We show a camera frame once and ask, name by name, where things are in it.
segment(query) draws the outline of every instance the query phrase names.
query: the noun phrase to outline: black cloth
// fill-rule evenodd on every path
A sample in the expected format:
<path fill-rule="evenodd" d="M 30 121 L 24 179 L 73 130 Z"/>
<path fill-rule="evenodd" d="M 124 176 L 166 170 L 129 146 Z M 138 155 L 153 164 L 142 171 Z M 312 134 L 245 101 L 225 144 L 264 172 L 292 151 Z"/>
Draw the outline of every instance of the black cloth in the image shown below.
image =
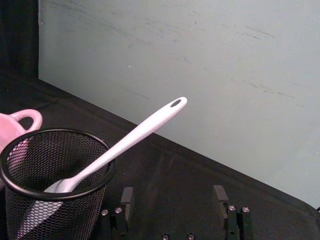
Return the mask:
<path fill-rule="evenodd" d="M 0 71 L 0 112 L 27 108 L 42 113 L 43 128 L 80 129 L 110 146 L 135 127 L 41 80 Z M 123 188 L 134 187 L 134 240 L 157 240 L 162 233 L 182 240 L 190 232 L 217 240 L 224 233 L 212 204 L 213 185 L 224 186 L 230 203 L 250 207 L 255 239 L 320 239 L 320 213 L 310 205 L 156 134 L 117 158 L 105 201 L 114 209 Z M 4 224 L 3 196 L 1 201 Z"/>
<path fill-rule="evenodd" d="M 38 77 L 38 0 L 0 0 L 0 66 Z"/>

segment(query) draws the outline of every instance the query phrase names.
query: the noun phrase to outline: pink mug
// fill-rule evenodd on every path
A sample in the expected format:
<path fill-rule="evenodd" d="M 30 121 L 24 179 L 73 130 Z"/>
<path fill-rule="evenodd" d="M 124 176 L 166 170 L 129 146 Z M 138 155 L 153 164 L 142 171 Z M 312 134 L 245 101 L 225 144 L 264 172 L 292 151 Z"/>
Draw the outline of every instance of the pink mug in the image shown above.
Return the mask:
<path fill-rule="evenodd" d="M 29 129 L 24 129 L 19 121 L 24 118 L 32 118 L 33 123 Z M 0 113 L 0 154 L 2 150 L 17 137 L 38 130 L 42 125 L 42 115 L 33 109 L 17 111 L 10 115 Z M 4 188 L 4 183 L 0 179 L 0 190 Z"/>

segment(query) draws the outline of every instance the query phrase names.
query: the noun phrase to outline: black tablecloth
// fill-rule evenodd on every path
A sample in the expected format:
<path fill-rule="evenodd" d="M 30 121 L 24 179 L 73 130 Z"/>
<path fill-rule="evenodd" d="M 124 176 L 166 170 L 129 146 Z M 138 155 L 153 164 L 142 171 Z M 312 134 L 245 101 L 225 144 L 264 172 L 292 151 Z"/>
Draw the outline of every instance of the black tablecloth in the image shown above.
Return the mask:
<path fill-rule="evenodd" d="M 110 146 L 135 127 L 39 79 L 0 70 L 0 113 L 28 108 L 42 113 L 43 128 L 80 129 Z M 156 134 L 118 157 L 105 198 L 114 208 L 123 188 L 134 187 L 129 235 L 135 240 L 161 239 L 162 233 L 181 240 L 190 232 L 197 240 L 215 240 L 224 234 L 212 204 L 213 185 L 224 186 L 234 205 L 250 207 L 255 239 L 320 239 L 320 214 L 308 204 Z"/>

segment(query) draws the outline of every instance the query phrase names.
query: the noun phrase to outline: metal screw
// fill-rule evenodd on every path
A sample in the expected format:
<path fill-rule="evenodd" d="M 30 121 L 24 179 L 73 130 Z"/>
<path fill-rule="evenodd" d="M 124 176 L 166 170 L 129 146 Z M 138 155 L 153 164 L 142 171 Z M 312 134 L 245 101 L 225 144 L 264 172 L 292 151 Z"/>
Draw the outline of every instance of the metal screw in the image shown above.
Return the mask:
<path fill-rule="evenodd" d="M 163 234 L 162 237 L 161 237 L 162 240 L 169 240 L 170 237 L 168 234 Z"/>
<path fill-rule="evenodd" d="M 234 211 L 234 210 L 236 210 L 236 207 L 233 206 L 233 205 L 229 205 L 229 206 L 228 206 L 228 209 L 229 209 L 230 211 Z"/>
<path fill-rule="evenodd" d="M 189 233 L 188 236 L 187 236 L 187 239 L 188 239 L 188 240 L 195 240 L 195 239 L 196 239 L 196 236 L 193 235 L 192 233 Z"/>
<path fill-rule="evenodd" d="M 116 214 L 119 214 L 119 213 L 121 213 L 122 212 L 122 208 L 121 207 L 117 207 L 116 209 L 115 209 L 115 213 Z"/>
<path fill-rule="evenodd" d="M 250 208 L 248 208 L 247 206 L 244 206 L 242 208 L 242 211 L 245 212 L 245 213 L 249 213 L 250 212 Z"/>
<path fill-rule="evenodd" d="M 101 215 L 102 216 L 105 216 L 107 214 L 108 214 L 108 210 L 107 209 L 104 209 L 104 210 L 101 211 Z"/>

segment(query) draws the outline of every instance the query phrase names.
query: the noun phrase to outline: black clamp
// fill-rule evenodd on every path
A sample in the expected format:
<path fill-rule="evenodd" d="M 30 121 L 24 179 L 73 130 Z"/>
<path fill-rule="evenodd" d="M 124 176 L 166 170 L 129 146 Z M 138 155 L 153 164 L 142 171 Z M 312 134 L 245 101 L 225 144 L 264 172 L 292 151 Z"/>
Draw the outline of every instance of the black clamp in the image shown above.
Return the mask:
<path fill-rule="evenodd" d="M 134 188 L 126 187 L 122 192 L 120 205 L 112 212 L 103 209 L 100 213 L 101 240 L 128 239 L 130 219 L 135 204 Z"/>
<path fill-rule="evenodd" d="M 213 206 L 225 230 L 226 240 L 254 240 L 250 208 L 228 204 L 228 196 L 223 186 L 214 185 L 212 194 Z"/>

